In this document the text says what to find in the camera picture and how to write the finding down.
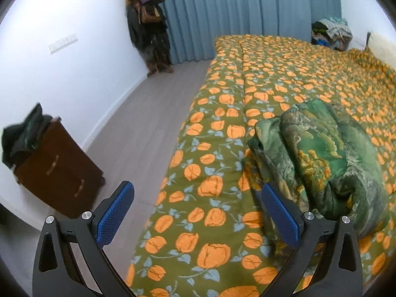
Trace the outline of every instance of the gray wooden floor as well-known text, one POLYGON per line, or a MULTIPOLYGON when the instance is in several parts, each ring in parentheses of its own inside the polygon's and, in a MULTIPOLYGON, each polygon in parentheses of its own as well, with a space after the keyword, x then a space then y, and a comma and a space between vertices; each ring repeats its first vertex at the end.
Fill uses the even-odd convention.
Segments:
MULTIPOLYGON (((89 157, 106 177, 96 205, 109 197, 123 180, 131 181, 135 187, 135 200, 130 210, 112 243, 104 247, 122 278, 126 276, 138 237, 154 209, 181 124, 203 84, 209 63, 184 62, 174 66, 173 74, 148 78, 113 115, 88 149, 89 157)), ((86 272, 83 271, 83 276, 94 288, 86 272)))

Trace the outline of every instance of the electrical switch plate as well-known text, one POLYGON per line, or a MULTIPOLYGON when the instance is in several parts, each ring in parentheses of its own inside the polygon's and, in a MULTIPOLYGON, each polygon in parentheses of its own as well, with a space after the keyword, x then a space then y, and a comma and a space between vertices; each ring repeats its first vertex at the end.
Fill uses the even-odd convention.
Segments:
POLYGON ((73 33, 71 35, 68 35, 67 37, 55 41, 54 43, 51 43, 48 46, 48 49, 50 54, 54 54, 55 52, 62 50, 63 48, 66 48, 67 46, 70 46, 71 44, 77 41, 78 41, 77 34, 73 33))

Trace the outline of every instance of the textured blue pad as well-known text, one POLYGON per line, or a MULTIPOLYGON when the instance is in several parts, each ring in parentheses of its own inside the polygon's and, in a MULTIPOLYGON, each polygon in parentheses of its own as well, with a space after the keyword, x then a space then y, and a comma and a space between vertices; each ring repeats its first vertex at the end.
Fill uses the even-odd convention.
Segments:
POLYGON ((104 214, 98 224, 96 243, 105 246, 112 242, 135 196, 132 183, 128 182, 104 214))
POLYGON ((298 225, 268 183, 261 190, 261 199, 283 241, 296 249, 299 242, 298 225))

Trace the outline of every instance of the blue gripper pad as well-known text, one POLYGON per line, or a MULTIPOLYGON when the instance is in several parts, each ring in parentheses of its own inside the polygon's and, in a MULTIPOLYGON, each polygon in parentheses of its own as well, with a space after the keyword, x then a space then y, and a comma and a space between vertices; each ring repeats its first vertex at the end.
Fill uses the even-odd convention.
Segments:
POLYGON ((132 183, 124 181, 114 194, 101 202, 98 208, 99 214, 103 214, 96 228, 96 243, 102 248, 112 242, 118 228, 135 197, 132 183))
POLYGON ((264 184, 261 199, 283 241, 296 249, 304 227, 300 209, 294 202, 286 199, 274 184, 264 184))

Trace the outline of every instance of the silver screw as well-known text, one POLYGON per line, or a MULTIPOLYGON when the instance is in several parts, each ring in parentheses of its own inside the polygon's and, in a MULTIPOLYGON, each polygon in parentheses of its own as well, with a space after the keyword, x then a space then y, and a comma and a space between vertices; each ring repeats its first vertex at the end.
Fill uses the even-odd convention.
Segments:
POLYGON ((55 220, 55 218, 50 215, 47 219, 46 219, 46 223, 52 223, 55 220))
POLYGON ((346 215, 344 215, 344 216, 341 218, 341 220, 342 220, 344 223, 349 223, 349 222, 350 222, 350 219, 349 219, 346 215))
POLYGON ((312 220, 315 216, 312 212, 308 211, 304 213, 304 217, 308 220, 312 220))
POLYGON ((86 211, 82 214, 81 216, 84 220, 88 220, 92 217, 92 212, 91 211, 86 211))

